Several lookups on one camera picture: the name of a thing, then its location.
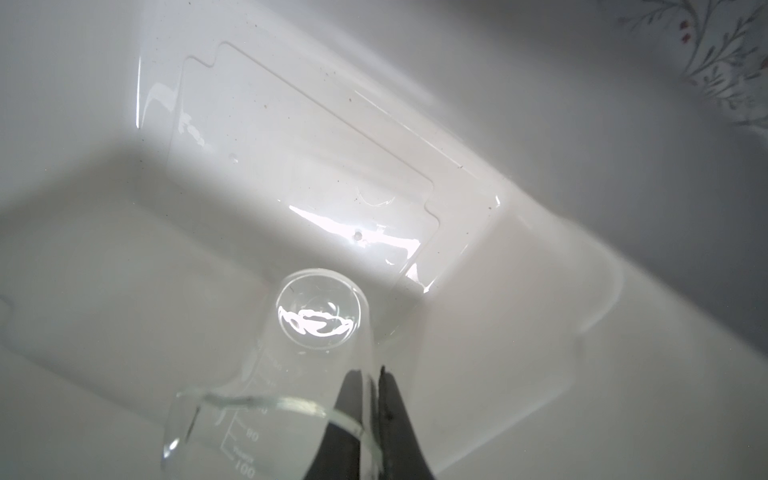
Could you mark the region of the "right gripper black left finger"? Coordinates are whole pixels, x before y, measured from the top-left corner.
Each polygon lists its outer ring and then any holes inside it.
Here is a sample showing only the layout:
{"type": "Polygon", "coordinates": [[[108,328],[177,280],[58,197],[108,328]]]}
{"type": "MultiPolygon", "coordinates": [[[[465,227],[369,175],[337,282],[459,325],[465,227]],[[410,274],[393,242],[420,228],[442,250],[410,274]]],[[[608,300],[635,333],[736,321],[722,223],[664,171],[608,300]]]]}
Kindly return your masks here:
{"type": "MultiPolygon", "coordinates": [[[[350,370],[342,382],[334,409],[357,423],[363,414],[363,378],[359,370],[350,370]]],[[[304,478],[307,480],[358,480],[361,443],[350,427],[331,422],[325,430],[319,449],[304,478]]]]}

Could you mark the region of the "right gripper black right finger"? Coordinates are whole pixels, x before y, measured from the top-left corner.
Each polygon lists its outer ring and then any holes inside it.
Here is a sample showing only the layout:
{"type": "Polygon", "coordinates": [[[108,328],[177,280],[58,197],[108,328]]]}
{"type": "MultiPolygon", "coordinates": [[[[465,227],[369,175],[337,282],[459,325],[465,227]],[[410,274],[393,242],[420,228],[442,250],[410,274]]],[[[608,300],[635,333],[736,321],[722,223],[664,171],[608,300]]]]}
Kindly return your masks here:
{"type": "Polygon", "coordinates": [[[378,379],[377,439],[382,451],[380,479],[434,480],[396,379],[381,367],[378,379]]]}

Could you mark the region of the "clear glass beaker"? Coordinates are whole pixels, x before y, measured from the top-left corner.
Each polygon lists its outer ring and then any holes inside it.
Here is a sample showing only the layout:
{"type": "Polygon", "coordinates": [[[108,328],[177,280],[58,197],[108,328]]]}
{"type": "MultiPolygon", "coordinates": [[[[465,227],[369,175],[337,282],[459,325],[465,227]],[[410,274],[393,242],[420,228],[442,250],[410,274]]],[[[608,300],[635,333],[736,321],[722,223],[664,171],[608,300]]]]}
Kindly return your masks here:
{"type": "Polygon", "coordinates": [[[305,479],[326,427],[360,440],[360,478],[377,479],[377,372],[369,303],[328,269],[287,276],[269,296],[239,374],[218,387],[179,392],[164,432],[166,479],[305,479]],[[363,378],[360,423],[334,409],[344,377],[363,378]]]}

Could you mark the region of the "white plastic storage bin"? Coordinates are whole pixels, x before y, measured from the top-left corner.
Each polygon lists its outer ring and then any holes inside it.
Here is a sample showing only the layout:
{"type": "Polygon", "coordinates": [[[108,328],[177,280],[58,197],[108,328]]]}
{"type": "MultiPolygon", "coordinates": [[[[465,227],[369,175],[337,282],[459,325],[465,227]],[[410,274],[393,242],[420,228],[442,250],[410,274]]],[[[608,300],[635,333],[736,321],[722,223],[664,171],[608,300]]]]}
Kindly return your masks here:
{"type": "Polygon", "coordinates": [[[3,478],[164,479],[315,268],[438,479],[765,478],[766,3],[2,3],[3,478]]]}

